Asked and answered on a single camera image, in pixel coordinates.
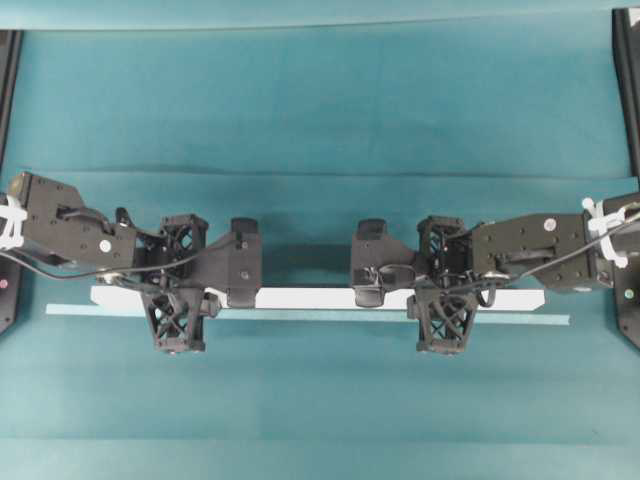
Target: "wire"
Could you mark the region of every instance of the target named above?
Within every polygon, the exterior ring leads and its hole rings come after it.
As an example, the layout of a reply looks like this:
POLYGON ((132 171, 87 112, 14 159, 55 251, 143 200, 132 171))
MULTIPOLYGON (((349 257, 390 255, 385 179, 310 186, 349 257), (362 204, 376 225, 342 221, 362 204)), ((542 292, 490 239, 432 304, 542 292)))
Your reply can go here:
POLYGON ((636 221, 638 221, 640 219, 640 213, 636 213, 634 215, 632 215, 631 217, 629 217, 628 219, 626 219, 624 221, 624 223, 621 223, 620 225, 612 228, 611 230, 603 233, 602 235, 594 238, 593 240, 591 240, 588 243, 585 243, 582 247, 567 253, 566 255, 562 255, 561 257, 558 257, 554 260, 551 260, 547 263, 543 263, 542 265, 538 265, 537 267, 531 268, 529 270, 526 270, 524 272, 522 272, 521 274, 517 275, 512 281, 510 281, 509 283, 513 283, 513 282, 517 282, 518 280, 525 278, 525 277, 529 277, 531 275, 535 275, 536 273, 542 271, 542 270, 546 270, 547 268, 551 268, 555 265, 558 265, 560 263, 566 262, 567 260, 570 260, 574 257, 577 257, 578 255, 586 252, 587 250, 592 249, 593 247, 595 247, 596 245, 598 245, 602 240, 604 240, 607 237, 610 237, 612 235, 615 235, 616 233, 621 232, 622 230, 624 230, 625 228, 631 226, 633 223, 635 223, 636 221))
POLYGON ((57 275, 55 273, 47 272, 46 270, 43 270, 42 268, 39 268, 27 262, 26 260, 23 260, 19 257, 16 257, 15 255, 11 255, 9 253, 2 252, 2 251, 0 251, 0 257, 11 260, 17 263, 18 265, 26 268, 27 270, 30 270, 33 273, 36 273, 38 275, 42 275, 43 277, 46 277, 50 280, 79 280, 81 278, 102 277, 104 275, 117 274, 117 273, 144 273, 144 272, 154 272, 156 270, 167 270, 169 268, 175 268, 175 267, 184 265, 186 263, 189 263, 195 260, 200 255, 204 255, 205 253, 225 248, 235 243, 235 241, 236 241, 235 239, 227 240, 227 241, 219 240, 218 242, 212 243, 211 245, 203 248, 202 250, 198 250, 193 255, 185 257, 181 260, 175 260, 173 262, 164 263, 161 265, 151 265, 147 267, 115 267, 115 268, 107 268, 105 270, 94 270, 91 272, 76 273, 73 275, 57 275))
POLYGON ((529 277, 531 275, 535 275, 538 272, 541 272, 543 270, 546 270, 548 268, 554 267, 560 263, 564 263, 567 260, 570 260, 574 257, 577 257, 578 255, 586 252, 587 250, 590 250, 592 248, 594 248, 595 246, 597 246, 602 240, 604 240, 607 237, 610 237, 612 235, 615 235, 617 233, 620 233, 622 230, 626 229, 627 227, 631 226, 633 223, 636 223, 638 220, 640 220, 640 212, 636 213, 634 215, 632 215, 631 217, 629 217, 628 219, 626 219, 624 221, 624 223, 617 225, 616 227, 612 228, 611 230, 608 230, 607 232, 603 233, 602 235, 594 238, 593 240, 590 240, 588 243, 584 244, 582 247, 577 248, 576 250, 573 250, 572 252, 569 252, 565 255, 562 255, 561 257, 558 257, 554 260, 551 260, 547 263, 543 263, 542 265, 538 265, 537 267, 531 268, 529 270, 526 270, 522 273, 520 273, 519 275, 516 275, 514 277, 511 278, 484 278, 481 280, 476 280, 473 282, 469 282, 466 284, 461 284, 461 285, 455 285, 453 287, 450 288, 443 288, 442 291, 445 293, 455 293, 455 292, 463 292, 463 291, 475 291, 477 293, 483 292, 485 290, 489 290, 491 288, 495 288, 495 287, 506 287, 508 285, 511 285, 525 277, 529 277))

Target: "white bar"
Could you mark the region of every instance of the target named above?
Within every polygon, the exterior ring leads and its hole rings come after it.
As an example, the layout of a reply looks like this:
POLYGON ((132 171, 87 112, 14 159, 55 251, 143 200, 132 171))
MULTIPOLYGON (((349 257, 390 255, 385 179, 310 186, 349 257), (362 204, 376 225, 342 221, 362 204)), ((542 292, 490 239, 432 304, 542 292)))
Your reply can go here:
MULTIPOLYGON (((142 310, 118 311, 100 305, 74 305, 50 303, 47 305, 48 315, 89 316, 89 317, 117 317, 144 318, 142 310)), ((342 323, 415 323, 406 314, 396 310, 271 310, 271 309, 225 309, 218 317, 219 320, 235 321, 278 321, 278 322, 342 322, 342 323)), ((476 323, 494 325, 538 325, 538 326, 569 326, 569 315, 552 315, 537 313, 505 313, 481 312, 476 316, 476 323)))
MULTIPOLYGON (((226 308, 226 295, 212 290, 226 308)), ((407 298, 413 290, 396 290, 385 296, 382 307, 376 310, 406 310, 407 298)), ((134 290, 108 285, 91 287, 91 301, 109 310, 143 311, 140 294, 134 290)), ((544 290, 498 290, 491 311, 532 312, 544 305, 544 290)), ((256 308, 260 310, 361 310, 355 304, 351 288, 262 288, 256 296, 256 308)))

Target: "teal background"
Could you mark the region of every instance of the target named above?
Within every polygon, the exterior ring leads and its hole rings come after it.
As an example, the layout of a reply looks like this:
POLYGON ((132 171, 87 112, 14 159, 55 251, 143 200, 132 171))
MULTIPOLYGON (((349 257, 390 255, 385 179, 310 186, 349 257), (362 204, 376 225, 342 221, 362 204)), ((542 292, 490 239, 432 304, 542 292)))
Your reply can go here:
MULTIPOLYGON (((266 284, 346 284, 361 218, 415 245, 428 214, 637 190, 610 24, 28 32, 2 184, 51 176, 148 228, 193 211, 211 239, 253 216, 266 284)), ((570 327, 478 325, 451 358, 417 355, 410 324, 258 320, 208 321, 205 354, 168 357, 143 320, 44 314, 90 285, 25 277, 0 338, 2 477, 640 474, 640 354, 610 292, 548 294, 570 327)))
POLYGON ((353 25, 584 13, 629 0, 4 0, 0 27, 24 30, 197 30, 353 25))

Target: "screw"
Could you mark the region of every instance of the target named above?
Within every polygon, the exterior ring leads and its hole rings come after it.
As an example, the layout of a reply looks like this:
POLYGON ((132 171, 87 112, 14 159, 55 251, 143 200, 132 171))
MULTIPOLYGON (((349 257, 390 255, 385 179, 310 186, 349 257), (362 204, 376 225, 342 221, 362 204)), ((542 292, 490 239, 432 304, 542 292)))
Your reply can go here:
POLYGON ((547 218, 544 221, 544 229, 547 232, 553 232, 557 226, 558 226, 558 222, 556 222, 555 218, 547 218))
POLYGON ((100 247, 100 251, 102 253, 109 253, 111 251, 111 242, 106 238, 104 240, 101 240, 98 246, 100 247))

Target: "black plastic part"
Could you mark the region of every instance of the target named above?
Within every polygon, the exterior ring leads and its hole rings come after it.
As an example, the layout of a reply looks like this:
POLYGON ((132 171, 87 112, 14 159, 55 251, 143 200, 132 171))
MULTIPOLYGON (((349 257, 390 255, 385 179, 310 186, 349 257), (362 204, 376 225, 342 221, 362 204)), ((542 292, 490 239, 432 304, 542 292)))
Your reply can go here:
POLYGON ((0 30, 0 168, 2 168, 7 144, 21 41, 22 32, 0 30))
MULTIPOLYGON (((0 169, 9 132, 21 40, 22 32, 0 30, 0 169)), ((14 262, 0 259, 0 334, 16 320, 21 271, 14 262)))
POLYGON ((351 242, 351 287, 356 305, 380 307, 386 292, 411 288, 406 272, 418 267, 416 258, 417 252, 387 233, 384 220, 359 222, 351 242))
POLYGON ((640 348, 640 258, 632 257, 627 268, 614 272, 618 328, 640 348))
POLYGON ((21 277, 17 263, 0 261, 0 334, 16 321, 21 277))
POLYGON ((613 10, 613 60, 627 129, 631 171, 640 174, 640 24, 631 26, 628 9, 613 10))
POLYGON ((11 181, 9 193, 28 212, 21 251, 49 265, 133 266, 136 230, 87 208, 75 187, 25 172, 11 181))
POLYGON ((407 317, 418 320, 418 352, 453 355, 464 352, 478 311, 475 293, 443 295, 416 289, 407 299, 407 317))

